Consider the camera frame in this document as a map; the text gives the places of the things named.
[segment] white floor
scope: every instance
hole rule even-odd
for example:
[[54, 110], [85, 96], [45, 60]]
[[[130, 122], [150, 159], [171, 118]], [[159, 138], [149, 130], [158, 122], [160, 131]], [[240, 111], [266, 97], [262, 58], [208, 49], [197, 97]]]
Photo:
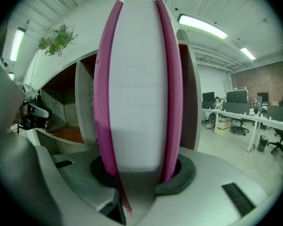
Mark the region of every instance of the white floor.
[[[257, 147], [249, 153], [246, 151], [253, 130], [252, 122], [247, 122], [244, 126], [250, 130], [246, 136], [242, 132], [229, 133], [224, 136], [215, 135], [214, 129], [207, 129], [206, 124], [207, 122], [201, 125], [199, 152], [222, 158], [231, 163], [260, 184], [269, 195], [281, 189], [283, 153], [280, 149], [277, 149], [275, 154], [271, 154], [272, 148], [268, 146], [265, 147], [264, 152], [259, 152]], [[239, 126], [240, 124], [233, 121], [232, 125]], [[279, 136], [275, 136], [273, 128], [266, 130], [261, 128], [258, 134], [267, 136], [269, 142], [280, 140]]]

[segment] brick wall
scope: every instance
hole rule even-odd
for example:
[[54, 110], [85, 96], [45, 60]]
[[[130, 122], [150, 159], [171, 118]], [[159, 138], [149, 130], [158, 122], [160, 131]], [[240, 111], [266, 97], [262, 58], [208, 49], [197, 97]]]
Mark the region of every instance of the brick wall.
[[258, 92], [268, 92], [269, 102], [281, 101], [283, 97], [283, 62], [260, 66], [233, 73], [233, 88], [249, 90], [249, 96]]

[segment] ceiling light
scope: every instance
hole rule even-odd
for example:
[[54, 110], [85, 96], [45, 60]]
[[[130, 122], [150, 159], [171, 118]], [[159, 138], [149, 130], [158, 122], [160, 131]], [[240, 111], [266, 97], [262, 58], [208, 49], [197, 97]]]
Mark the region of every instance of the ceiling light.
[[244, 48], [241, 49], [241, 51], [242, 51], [248, 58], [250, 58], [251, 60], [256, 59], [256, 58], [251, 54], [251, 52], [248, 51], [247, 48], [244, 47]]
[[193, 17], [190, 17], [190, 16], [187, 16], [187, 15], [184, 15], [184, 14], [181, 14], [178, 18], [178, 22], [180, 24], [183, 24], [183, 25], [188, 25], [188, 26], [191, 26], [191, 27], [194, 27], [194, 28], [199, 28], [201, 30], [204, 30], [204, 31], [207, 31], [213, 35], [216, 35], [217, 37], [221, 38], [221, 39], [224, 39], [227, 37], [227, 34], [223, 31], [221, 31], [220, 29], [210, 25], [210, 24], [207, 24], [201, 20], [198, 20], [196, 18], [193, 18]]
[[8, 76], [10, 77], [10, 79], [11, 79], [12, 81], [14, 81], [14, 73], [9, 72], [9, 73], [8, 73]]
[[24, 35], [25, 31], [26, 30], [24, 28], [20, 28], [20, 27], [18, 27], [18, 29], [16, 31], [14, 41], [13, 41], [13, 45], [11, 47], [11, 54], [10, 54], [10, 60], [11, 61], [17, 60], [18, 51], [19, 51], [20, 44], [21, 44], [21, 41], [23, 39], [23, 35]]

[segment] black trash bin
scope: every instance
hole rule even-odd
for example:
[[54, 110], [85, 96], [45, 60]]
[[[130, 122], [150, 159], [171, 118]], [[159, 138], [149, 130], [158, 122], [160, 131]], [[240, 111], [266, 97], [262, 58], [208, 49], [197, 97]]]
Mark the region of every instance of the black trash bin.
[[258, 145], [258, 151], [259, 152], [264, 152], [265, 146], [268, 143], [268, 139], [266, 136], [260, 136], [260, 141], [259, 141], [259, 145]]

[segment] white ceiling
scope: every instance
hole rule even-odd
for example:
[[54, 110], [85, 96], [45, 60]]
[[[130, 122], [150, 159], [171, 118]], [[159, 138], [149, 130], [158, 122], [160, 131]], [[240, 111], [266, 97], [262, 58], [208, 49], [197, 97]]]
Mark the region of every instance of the white ceiling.
[[[21, 82], [33, 58], [39, 38], [67, 12], [86, 0], [22, 0], [9, 20], [3, 58], [15, 80]], [[174, 17], [187, 14], [223, 30], [222, 40], [210, 33], [180, 25], [186, 30], [201, 66], [240, 71], [283, 60], [283, 28], [264, 0], [164, 0]], [[27, 28], [16, 62], [9, 61], [17, 27]], [[256, 60], [240, 49], [246, 47]]]

